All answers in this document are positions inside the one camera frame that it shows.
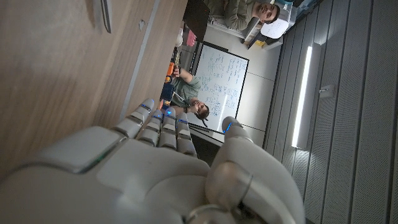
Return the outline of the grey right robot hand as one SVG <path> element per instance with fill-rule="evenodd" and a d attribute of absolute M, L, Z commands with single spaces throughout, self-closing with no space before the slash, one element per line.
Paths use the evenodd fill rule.
<path fill-rule="evenodd" d="M 145 100 L 112 129 L 93 126 L 1 181 L 2 223 L 304 223 L 287 169 L 233 117 L 212 164 L 187 117 Z"/>

